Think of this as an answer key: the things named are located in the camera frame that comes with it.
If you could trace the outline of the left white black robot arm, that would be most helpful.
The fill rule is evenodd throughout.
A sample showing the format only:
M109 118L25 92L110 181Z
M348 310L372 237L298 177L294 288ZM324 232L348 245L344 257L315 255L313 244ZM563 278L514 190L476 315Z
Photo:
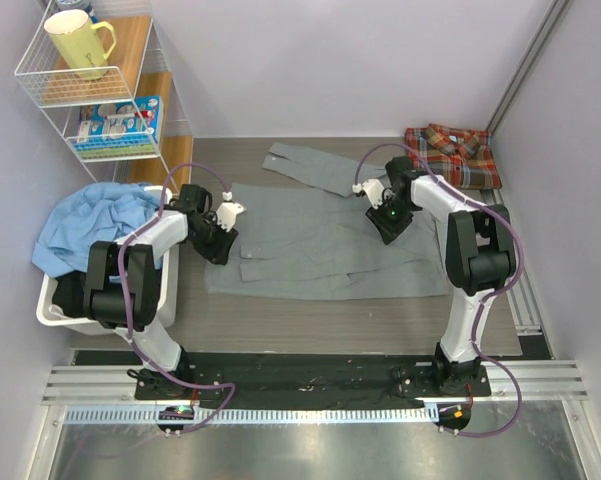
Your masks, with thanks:
M156 262L189 242L207 262L225 265L238 237L237 219L246 207L231 192L212 209L209 191L186 184L176 199L161 189L159 207L138 229L115 241L97 241L89 251L83 309L87 318L121 336L141 359L141 380L158 378L170 398L196 385L184 347L158 318L162 282Z

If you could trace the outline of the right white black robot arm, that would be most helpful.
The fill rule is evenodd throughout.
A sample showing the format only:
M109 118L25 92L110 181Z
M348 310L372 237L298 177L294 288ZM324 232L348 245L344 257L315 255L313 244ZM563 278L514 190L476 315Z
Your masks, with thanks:
M385 170L388 187L369 179L356 182L352 191L369 201L366 217L386 245L406 230L416 212L426 211L441 224L444 271L453 296L431 380L442 394L463 394L480 377L481 340L491 306L518 267L508 210L470 199L442 176L414 168L407 156L393 158Z

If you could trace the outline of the grey long sleeve shirt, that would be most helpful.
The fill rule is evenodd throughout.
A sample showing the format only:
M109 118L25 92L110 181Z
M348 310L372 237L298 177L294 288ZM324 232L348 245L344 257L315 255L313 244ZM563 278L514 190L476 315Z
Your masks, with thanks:
M275 143L262 167L300 185L233 185L246 211L227 264L206 267L208 292L327 301L448 294L437 221L417 212L386 245L365 216L368 200L353 194L356 179L387 186L383 165Z

